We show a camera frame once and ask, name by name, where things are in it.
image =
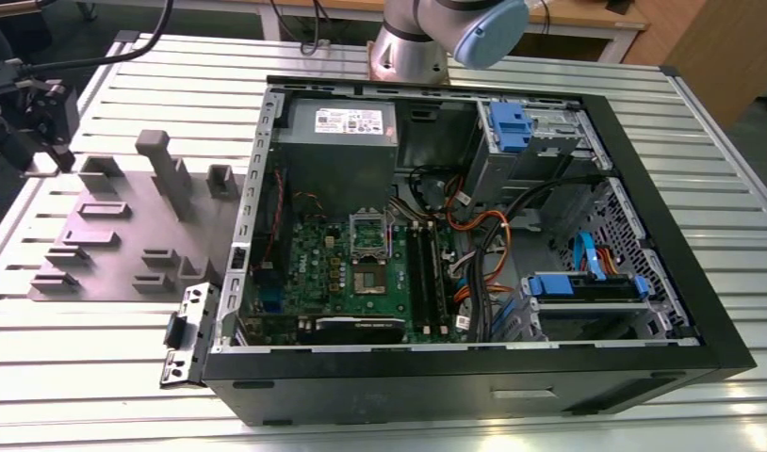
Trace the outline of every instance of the floor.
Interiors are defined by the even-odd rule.
[[[45,12],[44,17],[53,33],[53,46],[32,56],[33,60],[57,61],[96,57],[105,53],[118,30],[151,30],[159,16],[155,8],[116,7],[98,5],[97,19],[81,21],[73,2],[58,2]],[[298,39],[310,37],[308,20],[287,18],[287,25]],[[259,39],[260,21],[253,15],[216,11],[177,10],[167,28],[168,34],[213,36],[219,38]],[[376,25],[347,24],[334,21],[331,29],[323,30],[323,38],[346,44],[360,45],[374,38]],[[60,74],[74,84],[78,91],[93,70],[80,70]],[[729,137],[742,153],[757,176],[767,185],[767,111],[764,103],[749,106],[740,121],[729,130]],[[20,186],[16,172],[0,159],[0,220],[6,213]]]

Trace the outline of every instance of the green motherboard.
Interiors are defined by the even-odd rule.
[[[306,219],[292,227],[287,282],[279,309],[273,314],[249,315],[244,327],[252,342],[294,345],[296,334],[292,322],[296,316],[379,316],[404,321],[406,343],[454,342],[457,334],[450,328],[451,316],[446,308],[434,308],[432,327],[414,322],[415,301],[411,297],[410,271],[415,256],[408,252],[414,230],[392,226],[383,235],[380,229],[355,228],[355,246],[387,246],[386,259],[364,257],[351,259],[351,230],[348,223],[328,223]],[[450,246],[450,234],[436,234],[435,239]],[[434,305],[443,304],[443,291],[436,292]],[[424,310],[427,304],[418,307]]]

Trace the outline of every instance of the ram slot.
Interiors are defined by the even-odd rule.
[[[443,325],[445,320],[447,319],[447,306],[445,304],[445,280],[442,278],[442,259],[440,254],[438,252],[438,242],[436,242],[436,228],[431,228],[430,234],[430,242],[431,242],[431,259],[434,261],[432,269],[434,269],[434,284],[436,285],[436,309],[438,309],[438,316],[439,316],[439,323],[438,325]]]
[[[427,305],[428,324],[431,331],[439,326],[438,304],[442,299],[436,292],[436,262],[434,253],[434,228],[428,227],[419,231],[419,257],[422,259],[422,275],[424,281],[424,304]]]
[[[422,258],[416,228],[406,235],[406,263],[408,269],[408,298],[411,302],[411,323],[415,331],[428,325],[424,298],[424,279],[422,275]]]

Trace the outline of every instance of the slotted metal table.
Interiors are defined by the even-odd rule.
[[[139,60],[97,70],[72,149],[148,170],[135,137],[164,129],[188,170],[217,162],[244,171],[265,76],[364,78],[364,61],[362,47],[304,58],[295,43],[167,36]],[[157,387],[177,303],[28,299],[81,189],[64,175],[26,182],[0,226],[1,447],[767,450],[767,190],[690,91],[657,68],[558,60],[510,57],[487,71],[451,64],[450,75],[454,85],[606,96],[757,368],[612,416],[248,428],[209,390]]]

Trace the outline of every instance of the open computer tower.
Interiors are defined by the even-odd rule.
[[[249,425],[618,412],[754,366],[604,97],[271,77],[160,387]]]

